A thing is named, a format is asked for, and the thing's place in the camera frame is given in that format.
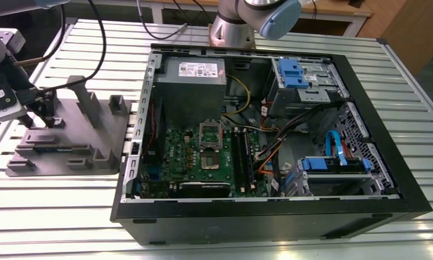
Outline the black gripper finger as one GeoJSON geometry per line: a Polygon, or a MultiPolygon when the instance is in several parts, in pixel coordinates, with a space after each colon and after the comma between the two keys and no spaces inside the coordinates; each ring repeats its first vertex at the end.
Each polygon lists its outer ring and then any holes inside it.
{"type": "Polygon", "coordinates": [[[43,96],[43,101],[42,101],[42,119],[47,125],[47,127],[54,128],[55,126],[55,111],[58,107],[58,94],[56,91],[47,92],[43,96]]]}
{"type": "Polygon", "coordinates": [[[27,112],[26,115],[19,117],[19,121],[27,128],[32,128],[35,126],[34,118],[35,118],[35,115],[32,113],[27,112]]]}

